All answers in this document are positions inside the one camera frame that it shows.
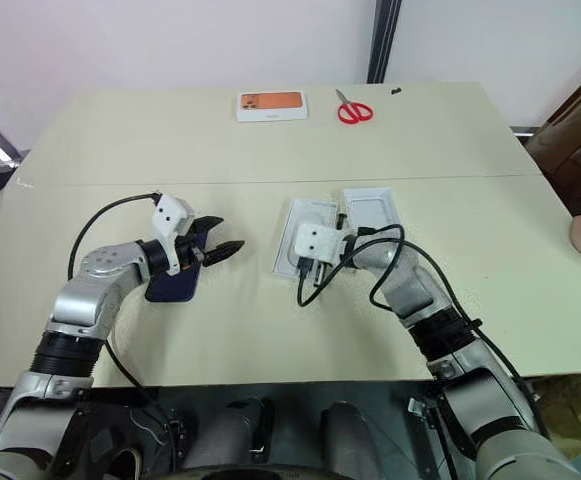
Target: scissors blade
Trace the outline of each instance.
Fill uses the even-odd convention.
[[[337,92],[337,96],[339,97],[339,100],[341,100],[343,103],[350,103],[350,100],[348,100],[346,98],[346,96],[341,92],[341,90],[339,90],[337,88],[337,89],[335,89],[335,91]]]

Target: orange phone box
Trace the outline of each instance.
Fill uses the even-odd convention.
[[[273,122],[308,118],[302,91],[248,92],[237,95],[238,122]]]

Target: red scissors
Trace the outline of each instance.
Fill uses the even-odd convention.
[[[364,105],[363,103],[351,102],[346,98],[346,96],[341,93],[341,90],[337,89],[337,95],[343,102],[338,110],[339,120],[343,123],[353,125],[359,122],[365,122],[370,120],[374,112],[372,109]]]

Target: scissors handle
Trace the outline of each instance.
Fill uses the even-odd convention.
[[[342,104],[337,113],[339,120],[349,125],[365,122],[366,120],[370,120],[374,115],[374,112],[369,106],[357,102]]]

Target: white wall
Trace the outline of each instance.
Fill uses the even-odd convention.
[[[581,84],[581,0],[403,0],[386,81],[453,80],[541,125]]]
[[[85,87],[363,83],[373,0],[0,0],[0,129]]]

